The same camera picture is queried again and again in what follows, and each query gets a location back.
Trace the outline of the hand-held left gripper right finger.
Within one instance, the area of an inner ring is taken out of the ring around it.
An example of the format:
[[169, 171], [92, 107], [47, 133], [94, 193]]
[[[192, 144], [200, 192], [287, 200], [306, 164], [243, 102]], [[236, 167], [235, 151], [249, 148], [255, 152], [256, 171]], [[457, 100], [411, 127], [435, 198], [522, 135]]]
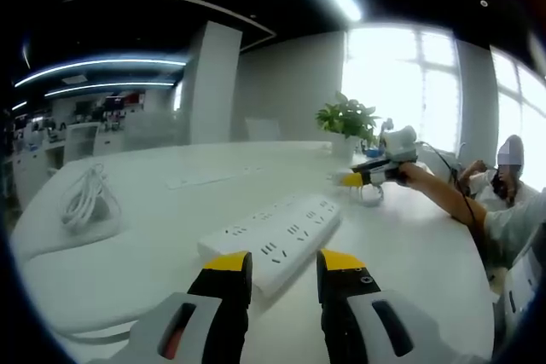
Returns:
[[395, 291], [382, 290], [350, 254], [317, 252], [321, 327], [331, 363], [455, 363], [437, 322]]

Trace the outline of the person's right hand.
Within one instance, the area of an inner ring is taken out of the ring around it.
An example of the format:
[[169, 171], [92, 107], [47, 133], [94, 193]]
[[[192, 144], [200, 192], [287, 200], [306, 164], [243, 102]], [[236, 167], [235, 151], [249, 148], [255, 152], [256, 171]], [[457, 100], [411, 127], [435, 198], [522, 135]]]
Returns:
[[398, 182], [401, 185], [414, 187], [416, 186], [427, 172], [415, 163], [402, 163], [398, 167]]

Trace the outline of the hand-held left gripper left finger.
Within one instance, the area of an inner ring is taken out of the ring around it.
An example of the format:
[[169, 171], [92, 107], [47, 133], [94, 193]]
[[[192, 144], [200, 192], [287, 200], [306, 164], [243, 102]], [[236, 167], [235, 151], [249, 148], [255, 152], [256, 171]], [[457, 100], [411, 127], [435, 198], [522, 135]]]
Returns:
[[253, 259], [238, 251], [211, 260], [187, 292], [176, 292], [130, 330], [114, 363], [238, 363], [248, 329]]

